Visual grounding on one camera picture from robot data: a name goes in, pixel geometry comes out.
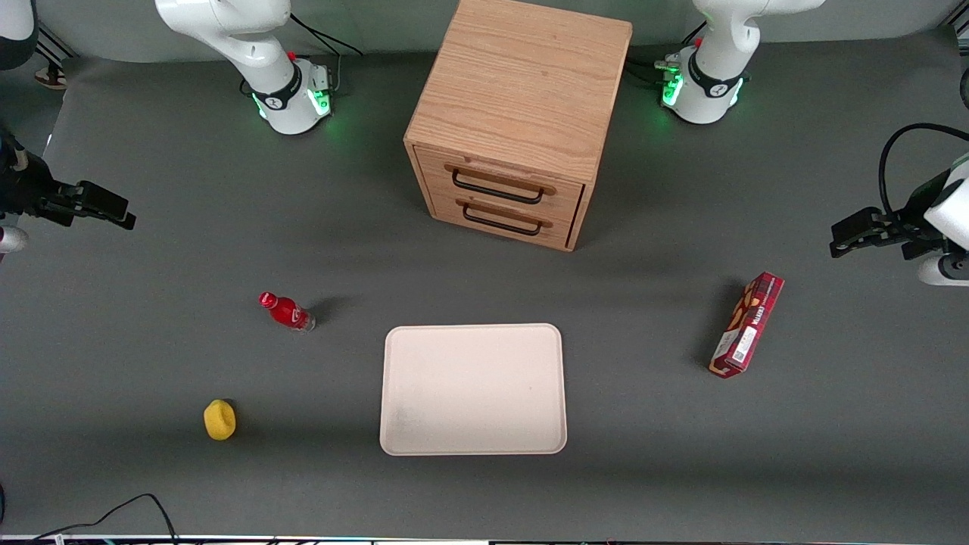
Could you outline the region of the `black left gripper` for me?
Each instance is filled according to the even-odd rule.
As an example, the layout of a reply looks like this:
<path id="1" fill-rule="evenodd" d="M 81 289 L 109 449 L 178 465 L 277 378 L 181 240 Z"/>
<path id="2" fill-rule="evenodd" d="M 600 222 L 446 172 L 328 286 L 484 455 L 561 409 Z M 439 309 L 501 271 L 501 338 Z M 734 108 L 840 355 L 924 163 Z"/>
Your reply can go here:
<path id="1" fill-rule="evenodd" d="M 901 245 L 906 261 L 928 253 L 947 253 L 947 238 L 924 220 L 924 208 L 894 210 L 893 220 L 882 210 L 859 210 L 831 226 L 830 257 L 841 258 L 852 251 L 878 246 Z"/>

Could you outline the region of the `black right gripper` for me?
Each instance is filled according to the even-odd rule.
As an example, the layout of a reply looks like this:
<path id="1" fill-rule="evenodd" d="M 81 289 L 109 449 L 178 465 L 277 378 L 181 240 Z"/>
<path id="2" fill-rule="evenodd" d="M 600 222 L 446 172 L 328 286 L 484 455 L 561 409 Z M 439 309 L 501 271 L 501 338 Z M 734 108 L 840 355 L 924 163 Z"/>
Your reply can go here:
<path id="1" fill-rule="evenodd" d="M 2 138 L 1 217 L 31 215 L 62 226 L 70 226 L 80 210 L 91 217 L 131 231 L 136 215 L 129 213 L 129 201 L 110 190 L 82 180 L 76 184 L 76 204 L 64 193 L 70 188 L 51 174 L 46 162 L 28 151 L 11 135 Z"/>

